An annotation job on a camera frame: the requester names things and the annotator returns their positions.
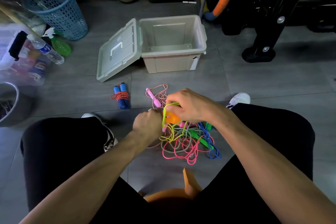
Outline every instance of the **plastic water bottle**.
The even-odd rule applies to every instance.
[[[36,50],[39,50],[40,53],[47,56],[55,64],[60,65],[64,63],[64,58],[43,39],[37,38],[34,35],[27,35],[27,39]]]

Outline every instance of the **white sneaker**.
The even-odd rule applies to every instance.
[[[243,103],[243,104],[251,103],[250,95],[244,92],[238,93],[230,100],[230,103],[226,107],[231,109],[238,103]]]
[[[82,115],[82,118],[90,118],[90,117],[97,118],[102,123],[102,125],[107,129],[107,141],[104,144],[104,150],[108,151],[112,146],[114,146],[114,145],[116,145],[118,143],[117,139],[114,137],[114,134],[111,131],[111,129],[109,129],[105,125],[105,123],[103,123],[102,120],[97,115],[95,115],[94,113],[90,113],[90,112],[85,113],[85,114]]]

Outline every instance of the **blue waste basket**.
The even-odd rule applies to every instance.
[[[88,26],[76,0],[25,0],[24,6],[66,39],[78,40],[88,32]]]

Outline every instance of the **beige plastic box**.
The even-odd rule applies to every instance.
[[[195,70],[206,40],[197,15],[132,19],[99,49],[97,80],[106,81],[140,57],[149,73]]]
[[[149,73],[195,70],[206,52],[204,26],[199,16],[140,20],[142,54]]]

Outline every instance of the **gray tile floor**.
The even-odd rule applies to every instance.
[[[221,28],[204,22],[207,54],[195,71],[148,74],[141,66],[128,67],[101,83],[96,80],[99,47],[131,18],[198,14],[197,6],[182,3],[151,4],[147,0],[125,5],[118,1],[88,0],[81,5],[90,26],[88,35],[71,43],[73,54],[63,65],[52,65],[45,84],[36,89],[38,103],[31,118],[11,128],[0,128],[0,216],[1,223],[18,223],[27,214],[23,159],[18,145],[24,129],[52,116],[80,117],[96,112],[107,120],[117,137],[130,129],[134,117],[151,106],[145,88],[163,82],[172,93],[191,88],[216,101],[228,101],[237,92],[251,95],[256,105],[284,108],[303,115],[316,132],[314,181],[336,202],[336,35],[312,33],[305,27],[288,27],[275,47],[270,63],[249,64],[241,53],[255,38],[252,29],[225,36]],[[110,99],[113,86],[125,82],[131,95],[131,110],[119,110]],[[199,156],[191,167],[204,188],[233,152],[213,132],[221,160]],[[165,160],[160,149],[146,150],[133,161],[122,178],[144,192],[183,187],[182,160]]]

